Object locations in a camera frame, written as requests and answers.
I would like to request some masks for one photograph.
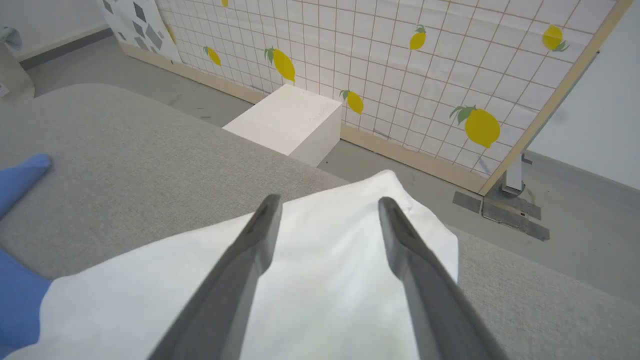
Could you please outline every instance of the blue latex glove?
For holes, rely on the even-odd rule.
[[[16,167],[0,170],[0,218],[40,179],[50,166],[51,158],[49,155],[39,154]]]
[[[0,250],[0,359],[40,338],[40,305],[51,280]]]

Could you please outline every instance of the white wall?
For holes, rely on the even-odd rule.
[[[529,150],[640,190],[640,1]]]
[[[107,24],[96,0],[0,0],[0,26],[20,31],[24,45],[13,54],[23,60]]]

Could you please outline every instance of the gray couch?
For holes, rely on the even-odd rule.
[[[345,184],[98,84],[0,110],[0,168],[39,152],[54,165],[0,220],[0,246],[50,278],[251,212],[269,193],[291,200]],[[512,359],[640,359],[638,308],[452,230],[459,284]]]

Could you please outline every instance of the patterned panel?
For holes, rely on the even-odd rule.
[[[98,0],[102,14],[118,41],[182,63],[178,48],[157,5],[146,0]],[[169,33],[165,39],[163,32]]]
[[[614,0],[158,0],[184,63],[489,177]]]

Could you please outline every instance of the wooden frame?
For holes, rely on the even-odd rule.
[[[551,95],[549,101],[544,105],[544,107],[542,107],[542,110],[540,110],[531,125],[527,128],[512,148],[511,152],[507,154],[504,161],[498,166],[498,169],[496,169],[489,179],[485,179],[480,175],[463,170],[456,165],[450,165],[444,161],[437,160],[426,154],[407,150],[399,145],[349,126],[342,125],[340,138],[484,196],[502,177],[509,165],[516,159],[520,158],[522,151],[524,151],[524,149],[531,143],[536,134],[538,134],[538,131],[542,126],[544,126],[556,108],[560,105],[571,87],[578,81],[580,75],[595,57],[600,46],[602,46],[632,3],[633,0],[617,1],[607,18],[603,21],[600,29],[594,34],[590,43],[569,70],[569,73],[567,73],[562,82],[560,82],[560,85]],[[185,78],[207,85],[211,88],[226,92],[229,95],[233,95],[252,104],[255,104],[265,98],[265,95],[254,90],[250,90],[225,79],[220,79],[216,76],[197,71],[186,65],[174,63],[159,54],[154,54],[150,51],[145,51],[139,47],[122,42],[119,42],[119,44],[122,51],[128,56],[176,73],[180,76],[184,76]]]

